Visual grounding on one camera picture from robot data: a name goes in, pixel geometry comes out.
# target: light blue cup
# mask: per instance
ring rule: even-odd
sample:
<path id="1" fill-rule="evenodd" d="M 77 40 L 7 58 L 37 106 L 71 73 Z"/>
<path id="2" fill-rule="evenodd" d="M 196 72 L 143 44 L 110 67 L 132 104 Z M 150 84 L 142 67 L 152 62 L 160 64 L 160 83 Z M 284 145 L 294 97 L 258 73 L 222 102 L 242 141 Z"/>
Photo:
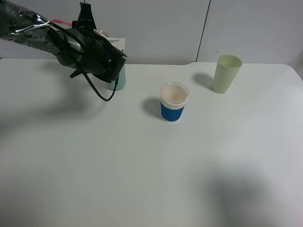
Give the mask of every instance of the light blue cup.
<path id="1" fill-rule="evenodd" d="M 122 88 L 124 88 L 125 84 L 126 84 L 125 66 L 123 66 L 123 68 L 121 69 L 121 71 L 119 73 L 119 80 L 118 80 L 116 91 L 121 90 Z M 108 83 L 107 88 L 109 90 L 114 90 L 115 81 L 112 81 L 111 83 Z"/>

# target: white wall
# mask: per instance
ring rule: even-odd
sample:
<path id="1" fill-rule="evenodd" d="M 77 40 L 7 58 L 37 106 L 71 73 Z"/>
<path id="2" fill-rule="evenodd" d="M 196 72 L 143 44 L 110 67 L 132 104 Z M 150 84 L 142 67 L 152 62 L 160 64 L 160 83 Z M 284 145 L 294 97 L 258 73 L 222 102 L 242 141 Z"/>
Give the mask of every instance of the white wall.
<path id="1" fill-rule="evenodd" d="M 11 0 L 48 19 L 72 22 L 80 0 Z M 88 0 L 98 29 L 126 38 L 127 63 L 186 64 L 196 60 L 209 0 Z M 0 57 L 52 58 L 0 41 Z"/>
<path id="2" fill-rule="evenodd" d="M 198 61 L 231 53 L 294 66 L 302 50 L 303 0 L 212 0 Z"/>

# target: black cable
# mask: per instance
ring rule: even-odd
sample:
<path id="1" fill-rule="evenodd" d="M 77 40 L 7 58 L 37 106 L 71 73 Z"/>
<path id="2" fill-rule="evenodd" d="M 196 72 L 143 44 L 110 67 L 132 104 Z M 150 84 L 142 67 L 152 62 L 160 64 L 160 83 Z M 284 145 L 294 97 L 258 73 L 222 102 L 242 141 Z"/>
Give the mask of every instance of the black cable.
<path id="1" fill-rule="evenodd" d="M 59 27 L 58 30 L 66 33 L 67 35 L 69 35 L 70 37 L 72 37 L 74 40 L 76 40 L 76 42 L 78 42 L 80 44 L 80 46 L 83 48 L 83 50 L 85 51 L 85 46 L 84 44 L 72 33 L 68 32 L 67 30 L 61 28 L 60 26 L 56 25 L 54 27 Z M 66 53 L 68 54 L 68 56 L 71 58 L 71 60 L 73 61 L 73 63 L 77 66 L 78 70 L 81 71 L 81 73 L 83 74 L 83 76 L 85 77 L 85 79 L 87 80 L 87 82 L 89 83 L 89 85 L 91 86 L 91 88 L 95 91 L 95 93 L 99 96 L 99 98 L 101 98 L 103 101 L 108 102 L 109 100 L 111 100 L 116 92 L 116 88 L 118 85 L 118 81 L 119 81 L 119 76 L 117 77 L 117 79 L 115 80 L 115 87 L 113 90 L 112 95 L 106 99 L 104 98 L 96 89 L 96 87 L 94 86 L 94 84 L 91 82 L 90 78 L 88 77 L 87 73 L 84 71 L 84 69 L 80 66 L 79 62 L 77 62 L 76 58 L 71 54 L 69 47 L 66 45 L 66 43 L 61 39 L 61 37 L 58 35 L 58 33 L 56 31 L 53 31 L 54 35 L 57 36 L 58 38 L 58 42 L 61 44 L 61 47 L 66 51 Z"/>

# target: blue paper cup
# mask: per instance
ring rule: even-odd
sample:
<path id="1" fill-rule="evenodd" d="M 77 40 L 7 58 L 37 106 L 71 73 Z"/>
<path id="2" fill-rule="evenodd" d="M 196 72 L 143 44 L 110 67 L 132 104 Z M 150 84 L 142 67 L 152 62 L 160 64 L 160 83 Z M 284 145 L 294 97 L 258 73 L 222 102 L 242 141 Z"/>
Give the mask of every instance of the blue paper cup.
<path id="1" fill-rule="evenodd" d="M 160 98 L 163 119 L 175 122 L 182 115 L 188 98 L 188 89 L 182 84 L 170 82 L 161 87 Z"/>

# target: robotic arm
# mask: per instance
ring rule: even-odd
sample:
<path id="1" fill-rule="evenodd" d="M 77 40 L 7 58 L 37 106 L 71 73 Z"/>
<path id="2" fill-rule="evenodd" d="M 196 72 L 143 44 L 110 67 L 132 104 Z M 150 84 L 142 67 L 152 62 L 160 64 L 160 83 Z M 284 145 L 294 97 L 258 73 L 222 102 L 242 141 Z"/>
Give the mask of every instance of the robotic arm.
<path id="1" fill-rule="evenodd" d="M 31 10 L 0 0 L 0 38 L 54 54 L 60 64 L 75 69 L 71 78 L 83 74 L 96 94 L 109 101 L 126 55 L 96 30 L 90 4 L 80 6 L 78 20 L 72 28 L 63 29 Z M 108 83 L 116 81 L 109 99 L 101 96 L 87 73 Z"/>

